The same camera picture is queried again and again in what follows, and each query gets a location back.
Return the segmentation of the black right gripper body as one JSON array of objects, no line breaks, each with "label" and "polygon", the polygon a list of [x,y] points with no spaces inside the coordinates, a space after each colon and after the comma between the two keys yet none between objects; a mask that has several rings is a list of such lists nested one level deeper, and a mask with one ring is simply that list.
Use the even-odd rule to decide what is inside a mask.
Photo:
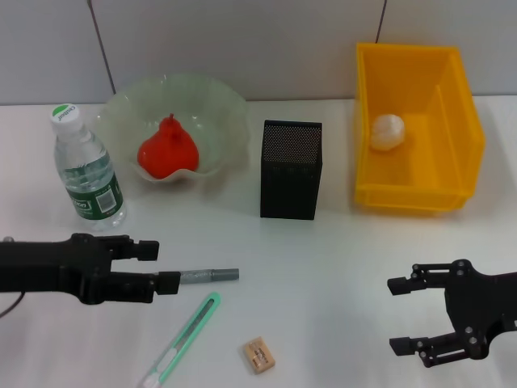
[{"label": "black right gripper body", "polygon": [[468,260],[456,260],[446,280],[445,304],[468,357],[482,360],[497,336],[516,330],[516,274],[486,275]]}]

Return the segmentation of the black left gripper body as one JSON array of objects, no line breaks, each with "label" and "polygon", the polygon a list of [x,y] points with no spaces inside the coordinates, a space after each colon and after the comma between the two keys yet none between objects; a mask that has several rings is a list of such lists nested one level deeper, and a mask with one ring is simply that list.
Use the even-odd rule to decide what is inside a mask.
[{"label": "black left gripper body", "polygon": [[1,242],[3,293],[61,292],[98,305],[107,300],[103,286],[110,274],[110,252],[89,234],[62,242]]}]

